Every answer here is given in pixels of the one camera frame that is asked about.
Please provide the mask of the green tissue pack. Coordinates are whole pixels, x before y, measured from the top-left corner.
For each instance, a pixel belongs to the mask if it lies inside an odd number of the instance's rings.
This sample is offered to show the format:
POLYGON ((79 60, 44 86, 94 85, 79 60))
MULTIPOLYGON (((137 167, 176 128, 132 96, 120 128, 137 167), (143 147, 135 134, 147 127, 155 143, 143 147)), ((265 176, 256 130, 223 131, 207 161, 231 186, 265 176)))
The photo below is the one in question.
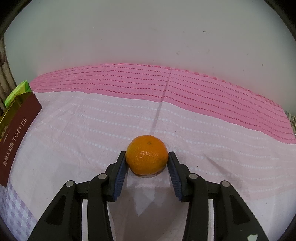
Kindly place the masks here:
POLYGON ((30 88, 29 82, 24 80, 9 94, 9 96, 4 101, 4 105, 8 107, 16 96, 27 92, 32 92, 32 90, 30 88))

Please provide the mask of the pink purple checked tablecloth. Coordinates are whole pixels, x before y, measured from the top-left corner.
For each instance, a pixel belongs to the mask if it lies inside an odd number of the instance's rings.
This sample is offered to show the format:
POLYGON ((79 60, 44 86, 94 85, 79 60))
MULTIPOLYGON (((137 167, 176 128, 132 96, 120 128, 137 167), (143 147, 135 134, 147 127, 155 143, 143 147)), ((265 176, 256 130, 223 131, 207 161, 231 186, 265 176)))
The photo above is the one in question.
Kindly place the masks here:
POLYGON ((137 64, 70 68, 35 78, 42 110, 16 154, 1 216, 17 240, 68 181, 105 171, 141 135, 162 140, 205 180, 228 180, 269 240, 295 215, 295 136, 280 105, 186 70, 137 64))

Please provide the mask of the red gold toffee tin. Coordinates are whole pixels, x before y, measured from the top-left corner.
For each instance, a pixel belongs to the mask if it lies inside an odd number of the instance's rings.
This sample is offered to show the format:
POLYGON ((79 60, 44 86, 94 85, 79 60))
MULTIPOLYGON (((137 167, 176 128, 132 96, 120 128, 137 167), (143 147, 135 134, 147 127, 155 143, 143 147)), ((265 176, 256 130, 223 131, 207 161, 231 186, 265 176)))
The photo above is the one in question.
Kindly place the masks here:
POLYGON ((6 187, 16 153, 42 106, 33 92, 20 94, 1 116, 1 186, 6 187))

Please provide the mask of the orange tangerine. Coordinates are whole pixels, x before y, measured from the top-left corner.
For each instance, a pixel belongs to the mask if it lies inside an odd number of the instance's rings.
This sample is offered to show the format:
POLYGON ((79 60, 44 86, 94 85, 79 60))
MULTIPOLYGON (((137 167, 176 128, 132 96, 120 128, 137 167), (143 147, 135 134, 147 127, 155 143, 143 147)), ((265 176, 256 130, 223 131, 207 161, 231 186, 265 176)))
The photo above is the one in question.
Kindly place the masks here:
POLYGON ((134 138, 129 144, 125 152, 125 160, 135 175, 156 175, 167 165, 168 150, 160 139, 143 135, 134 138))

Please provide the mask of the beige patterned curtain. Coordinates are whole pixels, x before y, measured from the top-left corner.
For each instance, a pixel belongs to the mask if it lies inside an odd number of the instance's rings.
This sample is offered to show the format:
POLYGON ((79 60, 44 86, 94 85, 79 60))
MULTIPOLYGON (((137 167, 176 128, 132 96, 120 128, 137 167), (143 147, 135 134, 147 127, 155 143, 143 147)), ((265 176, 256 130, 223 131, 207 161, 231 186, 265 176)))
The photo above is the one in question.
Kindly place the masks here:
POLYGON ((1 114, 5 112, 6 106, 4 101, 10 93, 16 88, 16 83, 11 73, 8 60, 6 57, 6 50, 4 46, 4 37, 1 38, 0 43, 0 106, 1 114))

